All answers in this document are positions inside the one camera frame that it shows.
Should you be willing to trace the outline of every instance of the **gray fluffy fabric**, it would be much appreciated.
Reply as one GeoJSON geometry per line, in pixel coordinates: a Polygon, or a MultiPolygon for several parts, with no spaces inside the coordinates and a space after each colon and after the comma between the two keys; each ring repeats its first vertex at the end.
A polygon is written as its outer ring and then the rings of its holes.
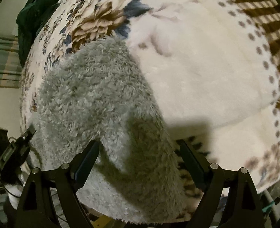
{"type": "Polygon", "coordinates": [[[88,43],[51,70],[39,90],[34,166],[58,168],[92,139],[103,147],[80,202],[134,223],[175,219],[185,194],[152,91],[118,38],[88,43]]]}

